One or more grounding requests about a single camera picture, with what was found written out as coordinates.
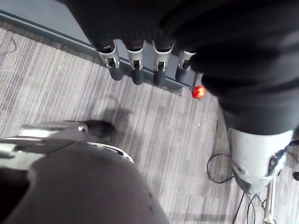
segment cable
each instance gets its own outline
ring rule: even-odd
[[[211,161],[214,157],[216,157],[216,156],[218,156],[218,155],[225,155],[225,156],[230,157],[230,155],[227,155],[227,154],[224,154],[224,153],[218,153],[218,154],[215,154],[215,155],[211,156],[211,158],[208,160],[208,162],[207,162],[207,164],[206,164],[206,172],[207,172],[207,175],[208,175],[208,177],[210,178],[210,180],[213,181],[214,183],[225,183],[225,182],[227,182],[227,181],[233,179],[234,176],[232,176],[232,177],[230,177],[230,178],[228,178],[228,179],[226,179],[226,180],[224,180],[224,181],[216,181],[216,180],[214,180],[214,179],[211,177],[210,172],[209,172],[209,163],[210,163],[210,161]]]
[[[243,194],[242,194],[242,197],[241,197],[241,200],[240,200],[240,203],[239,203],[237,212],[235,213],[235,217],[234,217],[234,220],[233,220],[232,224],[235,223],[235,219],[237,218],[237,215],[238,215],[238,213],[239,213],[239,209],[240,209],[240,207],[241,207],[241,204],[242,204],[242,201],[243,201],[243,198],[244,198],[244,194],[245,194],[245,192],[243,191]]]
[[[261,202],[261,204],[262,204],[262,209],[265,210],[265,207],[263,206],[263,202],[262,202],[261,198],[260,198],[258,195],[256,195],[256,196],[257,196],[258,200],[259,200],[259,201]]]
[[[2,56],[2,55],[6,55],[6,54],[9,54],[9,53],[13,53],[13,52],[15,52],[15,51],[17,50],[17,44],[15,43],[15,41],[14,41],[13,38],[11,38],[11,40],[12,40],[12,42],[14,43],[14,49],[11,50],[11,51],[7,51],[7,52],[4,52],[4,53],[1,53],[0,56]]]
[[[250,199],[250,197],[248,196],[248,194],[246,194],[247,198],[250,200],[250,203],[248,205],[248,208],[247,208],[247,224],[248,224],[248,215],[249,215],[249,208],[250,208],[250,204],[252,204],[252,208],[253,208],[253,211],[254,211],[254,220],[253,220],[253,224],[256,223],[256,210],[254,208],[254,205],[252,203],[252,200],[254,199],[254,197],[256,196],[256,194],[252,197],[252,199]]]

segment metal bracket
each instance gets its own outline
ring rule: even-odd
[[[138,50],[138,51],[131,51],[131,50],[127,50],[128,51],[128,59],[130,61],[130,66],[132,70],[135,70],[135,65],[134,65],[134,61],[138,61],[139,62],[139,70],[142,70],[143,68],[143,49],[144,47],[142,47],[142,49]]]
[[[111,60],[109,59],[113,59],[115,67],[119,68],[120,66],[120,56],[118,54],[118,50],[116,47],[116,42],[114,40],[114,49],[112,52],[110,53],[102,53],[100,51],[98,51],[100,57],[102,58],[103,62],[105,62],[106,66],[110,69],[111,68]]]
[[[188,51],[181,51],[181,52],[179,53],[178,68],[179,68],[179,69],[182,69],[183,66],[184,66],[184,63],[185,63],[186,61],[189,61],[190,58],[191,58],[193,55],[195,55],[195,54],[196,54],[196,53],[190,53],[190,52],[188,52]]]
[[[168,62],[169,56],[171,54],[171,51],[173,49],[173,45],[169,51],[161,52],[156,49],[155,43],[153,42],[153,47],[154,47],[154,51],[155,51],[155,61],[154,61],[155,71],[159,71],[159,69],[161,69],[159,67],[159,62],[164,63],[163,67],[162,67],[162,71],[166,70],[167,62]]]

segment black cable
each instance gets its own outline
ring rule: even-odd
[[[239,209],[240,209],[240,207],[241,207],[241,204],[242,204],[242,201],[243,201],[243,198],[244,198],[244,194],[245,194],[245,192],[243,191],[243,194],[242,194],[242,197],[241,197],[241,200],[240,200],[240,203],[239,203],[237,212],[235,213],[235,217],[234,217],[234,220],[233,220],[232,224],[235,223],[235,219],[237,218],[237,215],[238,215],[238,213],[239,213]]]
[[[248,215],[249,215],[249,207],[250,207],[250,204],[252,204],[252,208],[253,208],[253,211],[254,211],[254,220],[253,220],[253,224],[256,223],[256,210],[254,208],[254,205],[252,203],[252,200],[253,198],[256,196],[256,194],[252,197],[252,199],[250,199],[250,197],[246,194],[247,198],[250,200],[250,203],[248,205],[248,208],[247,208],[247,224],[248,224]]]
[[[265,207],[263,206],[263,202],[262,202],[261,198],[260,198],[258,195],[256,195],[256,196],[257,196],[258,200],[259,200],[259,201],[261,202],[261,204],[262,204],[262,209],[265,210]]]
[[[13,44],[14,44],[14,49],[11,50],[11,51],[7,51],[7,52],[4,52],[4,53],[1,53],[0,56],[2,56],[2,55],[6,55],[6,54],[9,54],[9,53],[13,53],[13,52],[15,52],[15,51],[17,50],[17,44],[15,43],[15,41],[14,41],[13,38],[11,38],[11,40],[12,40],[12,42],[13,42]]]
[[[218,154],[215,154],[215,155],[211,156],[211,158],[208,160],[208,162],[207,162],[207,164],[206,164],[206,172],[207,172],[207,175],[208,175],[208,177],[210,178],[210,180],[213,181],[214,183],[225,183],[226,181],[229,181],[229,180],[233,179],[234,176],[232,176],[232,177],[230,177],[230,178],[228,178],[228,179],[226,179],[226,180],[224,180],[224,181],[216,181],[216,180],[214,180],[214,179],[211,177],[210,172],[209,172],[209,163],[210,163],[210,161],[211,161],[214,157],[216,157],[216,156],[218,156],[218,155],[225,155],[225,156],[230,157],[230,155],[227,155],[227,154],[224,154],[224,153],[218,153]]]

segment black fabric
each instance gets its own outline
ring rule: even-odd
[[[268,135],[299,124],[298,12],[293,0],[235,1],[176,30],[228,127]]]
[[[37,161],[5,224],[168,224],[142,175],[125,157],[75,142]]]
[[[299,124],[297,0],[64,0],[96,49],[112,39],[196,51],[191,67],[228,127],[277,134]]]

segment floor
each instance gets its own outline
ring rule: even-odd
[[[212,154],[229,153],[215,97],[198,101],[188,90],[174,94],[136,86],[128,77],[116,82],[97,59],[0,22],[0,137],[15,135],[22,124],[71,119],[115,124],[112,144],[131,155],[171,223],[232,223],[242,191],[234,180],[216,184],[206,173]],[[215,158],[210,170],[215,179],[226,179],[229,158]],[[294,171],[299,165],[288,156],[277,183],[277,224],[299,224]],[[248,202],[236,224],[246,223]],[[253,204],[261,224],[263,210],[258,200]]]

